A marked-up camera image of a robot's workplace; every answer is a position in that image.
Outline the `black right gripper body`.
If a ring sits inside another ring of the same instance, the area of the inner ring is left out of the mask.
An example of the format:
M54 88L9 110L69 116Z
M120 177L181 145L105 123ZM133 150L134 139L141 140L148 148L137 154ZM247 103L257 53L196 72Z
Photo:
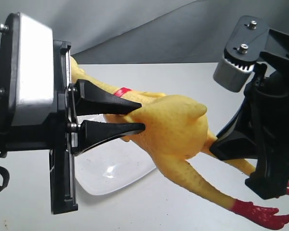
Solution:
M225 45L213 79L231 92L240 92L259 59L289 77L289 34L270 28L260 18L244 15Z

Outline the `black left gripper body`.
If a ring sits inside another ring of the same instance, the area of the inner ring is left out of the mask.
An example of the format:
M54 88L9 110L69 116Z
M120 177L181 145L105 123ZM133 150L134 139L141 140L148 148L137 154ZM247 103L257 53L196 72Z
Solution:
M71 153L71 43L24 13L0 24L0 158L8 152L49 151L51 212L78 209ZM3 182L9 171L0 166Z

